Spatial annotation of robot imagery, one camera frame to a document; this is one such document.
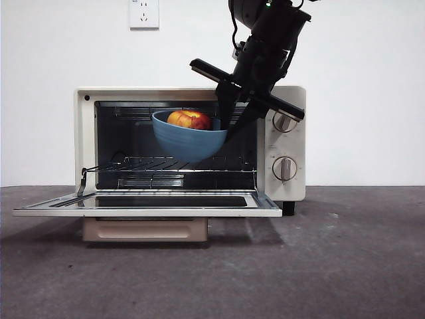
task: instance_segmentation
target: apple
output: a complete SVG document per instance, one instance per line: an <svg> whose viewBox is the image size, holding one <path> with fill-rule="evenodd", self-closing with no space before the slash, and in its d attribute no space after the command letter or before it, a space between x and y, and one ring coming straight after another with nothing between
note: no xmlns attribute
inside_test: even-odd
<svg viewBox="0 0 425 319"><path fill-rule="evenodd" d="M211 129L211 119L206 114L192 110L174 111L168 116L167 123L196 130Z"/></svg>

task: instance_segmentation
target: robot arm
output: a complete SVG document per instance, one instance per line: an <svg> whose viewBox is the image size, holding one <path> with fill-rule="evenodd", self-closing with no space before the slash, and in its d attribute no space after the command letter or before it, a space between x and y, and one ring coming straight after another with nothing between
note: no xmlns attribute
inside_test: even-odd
<svg viewBox="0 0 425 319"><path fill-rule="evenodd" d="M228 74L200 59L191 62L194 71L218 82L216 95L222 129L229 128L236 103L248 102L227 139L247 123L264 118L269 109L299 122L304 111L271 95L279 79L285 77L297 47L298 35L311 16L294 7L290 0L229 0L235 26L233 43L237 60ZM238 20L251 29L246 42L236 44L234 35Z"/></svg>

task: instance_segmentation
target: blue bowl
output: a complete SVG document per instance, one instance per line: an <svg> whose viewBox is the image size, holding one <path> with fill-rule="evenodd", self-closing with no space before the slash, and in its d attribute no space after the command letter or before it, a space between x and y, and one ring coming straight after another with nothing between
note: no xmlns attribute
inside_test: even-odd
<svg viewBox="0 0 425 319"><path fill-rule="evenodd" d="M152 114L153 132L159 145L177 160L195 163L205 160L221 149L227 130L220 129L220 120L212 120L212 131L183 128L167 123L172 111Z"/></svg>

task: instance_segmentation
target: electrical outlet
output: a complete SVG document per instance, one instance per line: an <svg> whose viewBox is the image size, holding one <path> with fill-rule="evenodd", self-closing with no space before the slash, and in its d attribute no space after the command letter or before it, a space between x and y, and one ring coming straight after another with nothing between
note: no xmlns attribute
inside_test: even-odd
<svg viewBox="0 0 425 319"><path fill-rule="evenodd" d="M128 0L131 30L159 29L159 0Z"/></svg>

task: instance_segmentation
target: oven knob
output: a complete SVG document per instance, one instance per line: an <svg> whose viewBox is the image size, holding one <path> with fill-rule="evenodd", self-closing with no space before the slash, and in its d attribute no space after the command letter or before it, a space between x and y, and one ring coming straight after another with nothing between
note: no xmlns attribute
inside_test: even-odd
<svg viewBox="0 0 425 319"><path fill-rule="evenodd" d="M291 132L297 126L297 122L283 114L276 112L273 115L273 126L279 132L288 133Z"/></svg>
<svg viewBox="0 0 425 319"><path fill-rule="evenodd" d="M284 156L274 161L272 171L274 176L282 182L289 181L297 173L297 164L292 158Z"/></svg>

